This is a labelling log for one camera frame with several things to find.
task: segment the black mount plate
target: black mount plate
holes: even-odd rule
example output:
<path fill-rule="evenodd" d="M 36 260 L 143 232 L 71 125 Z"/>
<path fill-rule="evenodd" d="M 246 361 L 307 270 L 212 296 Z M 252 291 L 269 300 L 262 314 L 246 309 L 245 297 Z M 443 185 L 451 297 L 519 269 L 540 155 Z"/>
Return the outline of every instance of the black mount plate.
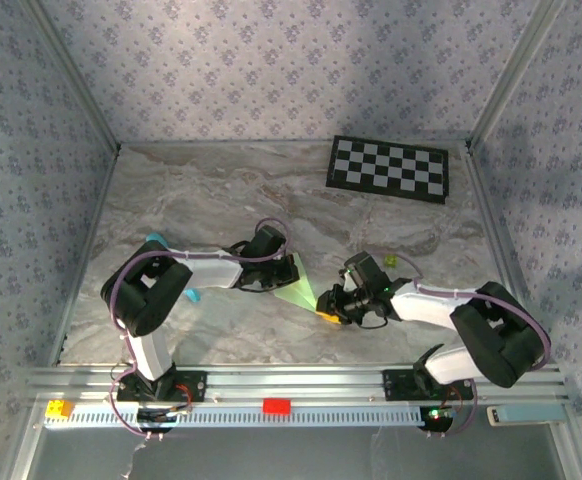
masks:
<path fill-rule="evenodd" d="M 432 400 L 442 403 L 449 388 L 449 385 L 441 385 L 427 395 L 416 385 L 413 370 L 383 370 L 382 384 L 387 402 Z M 453 382 L 450 385 L 458 389 L 462 400 L 473 400 L 473 391 L 470 386 L 464 384 L 464 381 Z"/>
<path fill-rule="evenodd" d="M 207 387 L 207 372 L 201 371 L 178 371 L 174 373 L 175 385 L 185 385 L 191 393 L 192 402 L 198 403 L 204 401 L 204 394 Z M 181 390 L 172 388 L 169 393 L 160 402 L 164 403 L 182 403 L 186 399 Z M 156 399 L 146 391 L 142 380 L 135 375 L 127 375 L 120 381 L 118 387 L 118 402 L 155 402 Z"/>

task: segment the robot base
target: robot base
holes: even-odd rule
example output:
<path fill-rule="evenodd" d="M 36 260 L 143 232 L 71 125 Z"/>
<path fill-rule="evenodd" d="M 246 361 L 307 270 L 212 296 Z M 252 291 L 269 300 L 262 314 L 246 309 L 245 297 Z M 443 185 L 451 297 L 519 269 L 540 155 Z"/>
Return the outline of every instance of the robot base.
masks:
<path fill-rule="evenodd" d="M 184 385 L 191 394 L 191 402 L 204 401 L 207 373 L 201 371 L 179 371 L 172 365 L 155 381 L 147 380 L 140 372 L 127 375 L 120 381 L 116 400 L 118 402 L 165 402 L 183 403 L 186 394 L 176 388 Z"/>

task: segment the wall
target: wall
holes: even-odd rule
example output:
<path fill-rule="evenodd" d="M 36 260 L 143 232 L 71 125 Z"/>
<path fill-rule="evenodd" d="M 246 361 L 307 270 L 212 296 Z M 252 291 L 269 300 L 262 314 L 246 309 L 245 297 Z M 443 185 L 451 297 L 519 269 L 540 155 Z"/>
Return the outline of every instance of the wall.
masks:
<path fill-rule="evenodd" d="M 569 0 L 478 152 L 582 426 L 582 0 Z"/>
<path fill-rule="evenodd" d="M 117 139 L 466 138 L 536 0 L 42 0 Z"/>
<path fill-rule="evenodd" d="M 110 154 L 18 3 L 0 1 L 0 455 L 56 334 Z"/>

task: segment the green object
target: green object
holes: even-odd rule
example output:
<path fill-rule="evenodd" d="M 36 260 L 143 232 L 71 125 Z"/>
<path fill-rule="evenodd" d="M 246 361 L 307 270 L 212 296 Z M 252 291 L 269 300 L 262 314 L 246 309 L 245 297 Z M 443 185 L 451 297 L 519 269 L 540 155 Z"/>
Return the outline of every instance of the green object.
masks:
<path fill-rule="evenodd" d="M 313 290 L 311 290 L 311 285 L 309 284 L 309 279 L 307 278 L 307 272 L 302 265 L 300 256 L 297 253 L 293 254 L 293 261 L 295 266 L 298 267 L 298 274 L 300 280 L 287 285 L 286 287 L 278 288 L 273 291 L 273 294 L 285 300 L 289 303 L 297 305 L 298 307 L 309 310 L 310 312 L 315 312 L 315 305 L 317 300 L 315 295 L 313 295 Z"/>
<path fill-rule="evenodd" d="M 384 266 L 389 268 L 395 268 L 398 265 L 398 257 L 396 255 L 385 255 L 384 256 Z"/>

